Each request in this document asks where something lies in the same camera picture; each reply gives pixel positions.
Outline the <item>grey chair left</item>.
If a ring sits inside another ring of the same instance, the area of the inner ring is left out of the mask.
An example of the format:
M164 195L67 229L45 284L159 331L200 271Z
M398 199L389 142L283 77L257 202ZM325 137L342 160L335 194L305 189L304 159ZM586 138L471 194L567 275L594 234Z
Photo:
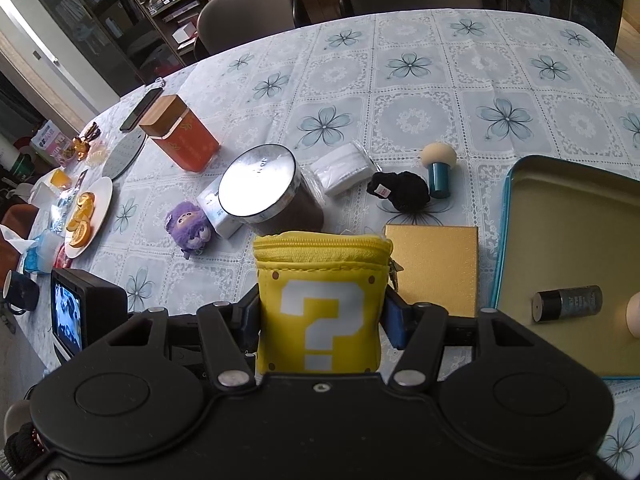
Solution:
M213 55L310 24L303 0L210 0L196 28L198 40Z

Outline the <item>black plush toy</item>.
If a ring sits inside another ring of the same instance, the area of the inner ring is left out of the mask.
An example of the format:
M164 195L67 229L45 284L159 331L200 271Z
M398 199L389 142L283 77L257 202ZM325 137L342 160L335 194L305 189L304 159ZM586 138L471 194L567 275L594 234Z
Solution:
M410 171L376 172L367 184L367 192L381 200L389 200L402 214L413 214L425 208L431 195L426 181Z

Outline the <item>dark glitter bottle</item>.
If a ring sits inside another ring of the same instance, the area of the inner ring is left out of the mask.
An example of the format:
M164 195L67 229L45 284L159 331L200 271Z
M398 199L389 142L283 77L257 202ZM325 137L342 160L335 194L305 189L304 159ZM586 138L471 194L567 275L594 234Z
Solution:
M585 318L597 315L602 304L602 290L598 285L544 290L532 298L532 318L535 323Z

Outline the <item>floral lace tablecloth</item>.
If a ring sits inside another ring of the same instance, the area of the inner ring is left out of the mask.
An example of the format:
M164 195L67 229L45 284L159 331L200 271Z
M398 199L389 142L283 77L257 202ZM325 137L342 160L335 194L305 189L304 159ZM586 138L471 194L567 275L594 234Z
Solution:
M382 327L361 374L259 374L209 382L196 312L257 286L242 226L199 256L165 231L242 153L280 144L310 165L349 142L384 171L425 174L422 150L458 155L438 226L475 226L478 288L494 284L503 187L527 156L638 181L639 91L585 27L540 16L421 10L345 18L262 38L199 62L178 95L220 143L201 172L153 140L116 186L79 266L125 289L128 320L55 365L32 393L43 454L27 479L618 479L639 474L639 397L477 299L448 313L437 382L393 388L402 356ZM420 226L363 185L314 233Z

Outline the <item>golden figurine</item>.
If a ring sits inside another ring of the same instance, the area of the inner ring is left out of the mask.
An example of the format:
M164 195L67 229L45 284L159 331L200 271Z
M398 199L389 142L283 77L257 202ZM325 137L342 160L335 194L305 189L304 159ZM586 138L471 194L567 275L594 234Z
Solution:
M96 122L92 122L72 140L72 149L78 162L84 160L90 151L91 143L101 135L101 129Z

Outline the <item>wooden bookshelf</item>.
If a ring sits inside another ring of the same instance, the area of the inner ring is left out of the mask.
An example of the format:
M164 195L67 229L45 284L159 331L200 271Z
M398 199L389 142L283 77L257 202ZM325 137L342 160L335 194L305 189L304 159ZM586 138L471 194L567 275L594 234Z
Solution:
M196 20L208 0L80 0L151 81L196 61Z

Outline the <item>white plate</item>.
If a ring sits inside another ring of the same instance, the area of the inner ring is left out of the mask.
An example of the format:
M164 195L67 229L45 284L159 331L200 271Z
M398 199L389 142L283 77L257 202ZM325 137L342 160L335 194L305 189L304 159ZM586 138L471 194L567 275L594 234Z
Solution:
M112 195L112 179L102 177L75 198L63 232L67 258L75 259L89 247L101 229Z

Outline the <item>dark candle jar silver lid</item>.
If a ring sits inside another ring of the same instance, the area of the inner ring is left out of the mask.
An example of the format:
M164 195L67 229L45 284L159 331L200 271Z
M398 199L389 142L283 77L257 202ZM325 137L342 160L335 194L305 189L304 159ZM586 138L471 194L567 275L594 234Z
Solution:
M260 236L319 232L324 222L293 153L280 144L257 145L239 155L220 179L218 200Z

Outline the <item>teal mushroom makeup sponge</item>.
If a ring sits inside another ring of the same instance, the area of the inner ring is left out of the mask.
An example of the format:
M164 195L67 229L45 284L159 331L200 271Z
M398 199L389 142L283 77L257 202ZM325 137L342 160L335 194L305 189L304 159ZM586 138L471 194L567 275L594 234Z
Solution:
M421 152L421 162L427 170L431 196L438 200L448 198L450 196L450 170L457 165L456 151L446 143L427 144Z

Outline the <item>orange tin wooden lid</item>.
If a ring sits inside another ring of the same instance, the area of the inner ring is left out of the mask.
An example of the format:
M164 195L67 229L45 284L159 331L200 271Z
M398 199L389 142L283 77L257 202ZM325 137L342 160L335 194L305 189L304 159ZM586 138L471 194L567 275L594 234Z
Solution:
M139 126L186 171L201 172L220 149L213 133L176 94L160 96L144 114Z

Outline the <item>white blue tissue pack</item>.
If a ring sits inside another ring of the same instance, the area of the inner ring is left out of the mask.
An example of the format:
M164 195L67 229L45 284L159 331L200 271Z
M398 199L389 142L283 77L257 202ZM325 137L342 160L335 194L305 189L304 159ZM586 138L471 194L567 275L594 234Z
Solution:
M201 207L206 218L213 226L216 234L224 240L228 240L238 232L242 223L221 207L219 199L220 181L221 176L216 177L215 180L210 182L209 185L198 194L196 200L198 201L198 206Z

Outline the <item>orange slices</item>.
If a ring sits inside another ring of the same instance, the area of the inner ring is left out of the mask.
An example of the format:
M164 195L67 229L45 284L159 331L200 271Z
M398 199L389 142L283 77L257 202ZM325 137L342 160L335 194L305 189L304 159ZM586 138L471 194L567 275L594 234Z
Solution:
M93 192L81 193L70 221L66 224L66 232L70 236L68 244L73 248L85 247L92 235L91 219L94 213L96 196Z

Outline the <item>purple plush toy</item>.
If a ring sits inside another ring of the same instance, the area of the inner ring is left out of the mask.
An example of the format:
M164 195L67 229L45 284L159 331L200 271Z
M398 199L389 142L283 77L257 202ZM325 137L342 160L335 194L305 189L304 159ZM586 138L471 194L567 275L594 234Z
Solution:
M191 202L181 202L172 208L166 214L164 228L186 260L199 255L214 236L205 212Z

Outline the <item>white cotton pad pack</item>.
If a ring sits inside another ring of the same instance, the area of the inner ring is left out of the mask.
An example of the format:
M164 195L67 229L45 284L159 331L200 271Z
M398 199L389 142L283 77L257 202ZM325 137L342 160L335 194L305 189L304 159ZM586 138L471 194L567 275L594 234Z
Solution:
M326 196L337 196L370 180L378 166L357 142L349 142L318 158L310 171Z

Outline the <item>yellow question block pouch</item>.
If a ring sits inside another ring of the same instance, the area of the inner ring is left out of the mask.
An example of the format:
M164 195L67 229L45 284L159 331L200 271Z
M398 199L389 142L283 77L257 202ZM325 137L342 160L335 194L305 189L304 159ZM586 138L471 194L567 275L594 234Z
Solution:
M259 374L361 374L381 363L393 243L290 231L254 239Z

